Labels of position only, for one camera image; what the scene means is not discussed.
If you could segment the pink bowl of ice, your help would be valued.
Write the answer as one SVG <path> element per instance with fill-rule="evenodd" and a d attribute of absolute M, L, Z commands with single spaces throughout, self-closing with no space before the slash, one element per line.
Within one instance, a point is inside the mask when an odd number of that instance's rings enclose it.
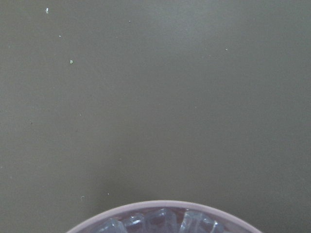
<path fill-rule="evenodd" d="M 107 210 L 71 233 L 258 233 L 259 229 L 224 211 L 192 202 L 152 200 Z"/>

